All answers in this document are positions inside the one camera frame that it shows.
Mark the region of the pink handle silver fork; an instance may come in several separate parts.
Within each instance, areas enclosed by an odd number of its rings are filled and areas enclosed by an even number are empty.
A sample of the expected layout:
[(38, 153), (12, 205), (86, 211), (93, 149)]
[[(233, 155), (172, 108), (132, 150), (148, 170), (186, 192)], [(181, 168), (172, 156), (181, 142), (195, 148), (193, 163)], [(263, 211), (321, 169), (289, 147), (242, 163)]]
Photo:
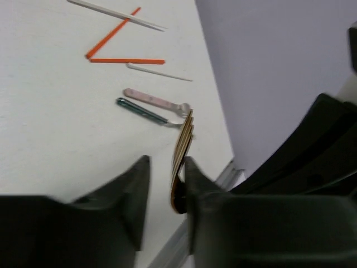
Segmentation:
[(161, 98), (157, 98), (155, 96), (131, 89), (131, 88), (127, 88), (123, 90), (123, 94), (126, 97), (135, 99), (137, 101), (143, 102), (143, 103), (147, 103), (150, 104), (152, 106), (156, 106), (162, 109), (166, 109), (168, 111), (172, 111), (175, 112), (176, 114), (178, 114), (179, 116), (183, 117), (183, 116), (187, 116), (187, 114), (189, 113), (191, 107), (188, 103), (183, 103), (183, 104), (176, 104), (176, 103), (172, 103), (169, 102), (168, 100), (164, 100)]

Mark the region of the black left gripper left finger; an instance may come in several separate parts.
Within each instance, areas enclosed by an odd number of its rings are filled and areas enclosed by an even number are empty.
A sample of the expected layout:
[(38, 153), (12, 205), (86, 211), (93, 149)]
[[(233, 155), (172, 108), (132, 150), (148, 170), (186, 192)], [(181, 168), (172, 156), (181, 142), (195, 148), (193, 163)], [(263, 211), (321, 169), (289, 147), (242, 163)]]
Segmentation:
[(72, 203), (1, 196), (2, 267), (133, 267), (142, 245), (150, 158)]

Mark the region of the gold fork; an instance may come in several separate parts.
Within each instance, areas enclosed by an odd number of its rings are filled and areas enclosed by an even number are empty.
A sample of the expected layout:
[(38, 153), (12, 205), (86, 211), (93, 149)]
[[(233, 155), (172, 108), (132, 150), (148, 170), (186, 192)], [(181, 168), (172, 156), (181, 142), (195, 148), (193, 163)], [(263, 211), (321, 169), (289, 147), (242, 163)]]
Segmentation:
[(173, 153), (171, 187), (170, 187), (170, 205), (177, 214), (186, 213), (186, 186), (185, 182), (179, 177), (182, 166), (185, 162), (185, 156), (190, 148), (193, 139), (193, 110), (190, 109), (186, 119), (181, 127), (180, 135), (176, 142)]

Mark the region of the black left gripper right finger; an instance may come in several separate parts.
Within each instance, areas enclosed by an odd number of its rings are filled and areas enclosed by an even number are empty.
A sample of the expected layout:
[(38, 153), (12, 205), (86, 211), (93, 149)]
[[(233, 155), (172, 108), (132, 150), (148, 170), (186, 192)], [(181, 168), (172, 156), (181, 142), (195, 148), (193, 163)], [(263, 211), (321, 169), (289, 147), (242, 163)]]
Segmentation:
[(196, 267), (355, 267), (356, 203), (200, 190)]

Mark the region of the green handle silver fork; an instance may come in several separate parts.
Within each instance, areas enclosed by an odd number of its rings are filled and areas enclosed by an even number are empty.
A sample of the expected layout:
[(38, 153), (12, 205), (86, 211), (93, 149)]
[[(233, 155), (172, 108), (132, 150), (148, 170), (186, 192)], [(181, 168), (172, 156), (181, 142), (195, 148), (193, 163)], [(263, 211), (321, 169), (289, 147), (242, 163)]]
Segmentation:
[(123, 107), (128, 111), (137, 114), (147, 120), (150, 120), (158, 125), (162, 125), (166, 127), (181, 127), (184, 124), (184, 123), (176, 123), (176, 122), (169, 121), (167, 118), (164, 118), (154, 112), (151, 112), (122, 97), (117, 98), (115, 102), (120, 107)]

